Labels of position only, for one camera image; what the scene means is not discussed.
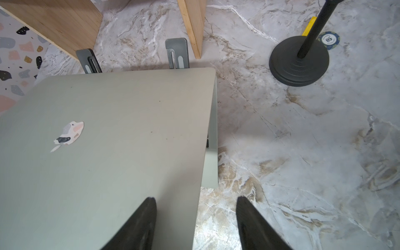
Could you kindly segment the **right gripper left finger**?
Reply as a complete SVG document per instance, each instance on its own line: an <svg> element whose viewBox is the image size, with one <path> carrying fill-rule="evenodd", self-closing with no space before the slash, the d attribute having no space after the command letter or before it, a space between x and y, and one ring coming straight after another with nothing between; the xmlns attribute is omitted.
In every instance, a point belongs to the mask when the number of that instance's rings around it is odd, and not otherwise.
<svg viewBox="0 0 400 250"><path fill-rule="evenodd" d="M151 250L157 218L155 198L148 197L119 231L103 247L104 250Z"/></svg>

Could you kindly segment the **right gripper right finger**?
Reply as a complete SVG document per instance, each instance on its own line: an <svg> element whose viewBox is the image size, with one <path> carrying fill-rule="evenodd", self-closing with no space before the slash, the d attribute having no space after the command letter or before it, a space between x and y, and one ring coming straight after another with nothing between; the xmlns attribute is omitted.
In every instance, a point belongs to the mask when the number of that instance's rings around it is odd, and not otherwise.
<svg viewBox="0 0 400 250"><path fill-rule="evenodd" d="M243 250L292 249L244 196L237 199L236 219Z"/></svg>

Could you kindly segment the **silver laptop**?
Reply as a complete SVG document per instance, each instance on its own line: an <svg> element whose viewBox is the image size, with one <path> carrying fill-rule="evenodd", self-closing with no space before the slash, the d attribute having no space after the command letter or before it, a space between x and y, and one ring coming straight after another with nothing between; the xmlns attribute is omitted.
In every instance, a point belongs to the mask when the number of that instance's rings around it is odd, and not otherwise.
<svg viewBox="0 0 400 250"><path fill-rule="evenodd" d="M101 250L148 197L193 247L213 68L49 77L1 116L1 249Z"/></svg>

